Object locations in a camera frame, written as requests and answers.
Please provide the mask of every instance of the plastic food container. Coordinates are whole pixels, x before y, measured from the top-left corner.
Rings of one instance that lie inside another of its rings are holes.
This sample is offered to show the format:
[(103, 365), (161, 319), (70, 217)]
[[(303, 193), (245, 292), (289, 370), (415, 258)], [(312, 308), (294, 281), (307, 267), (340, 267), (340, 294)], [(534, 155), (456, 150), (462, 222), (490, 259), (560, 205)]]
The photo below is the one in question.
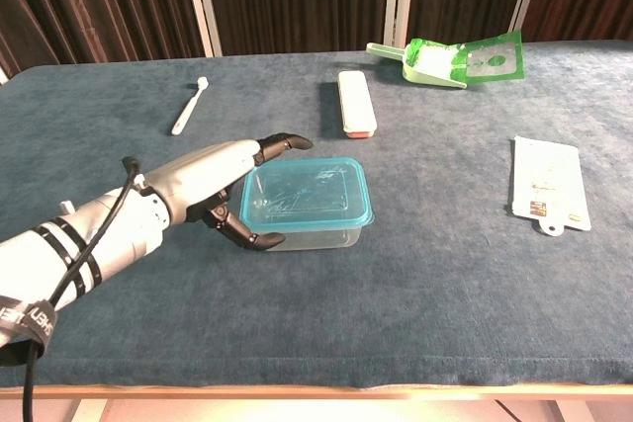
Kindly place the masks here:
[(374, 220), (363, 167), (350, 157), (268, 162), (246, 176), (240, 219), (283, 232), (271, 251), (351, 246)]

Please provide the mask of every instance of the blue felt cloth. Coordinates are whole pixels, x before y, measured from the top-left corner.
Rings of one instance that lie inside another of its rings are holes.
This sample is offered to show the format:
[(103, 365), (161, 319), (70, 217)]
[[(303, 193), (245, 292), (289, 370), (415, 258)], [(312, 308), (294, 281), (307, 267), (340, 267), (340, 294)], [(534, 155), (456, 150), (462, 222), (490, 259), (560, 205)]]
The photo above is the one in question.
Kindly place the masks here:
[[(0, 241), (188, 151), (287, 131), (352, 156), (376, 215), (342, 250), (255, 253), (202, 223), (62, 310), (39, 384), (633, 382), (633, 43), (527, 44), (449, 90), (364, 52), (44, 66), (0, 89)], [(378, 130), (344, 137), (336, 76)], [(183, 135), (168, 134), (194, 93)], [(580, 149), (592, 230), (508, 214), (511, 140)], [(231, 208), (238, 210), (240, 188)], [(0, 371), (20, 385), (24, 368)]]

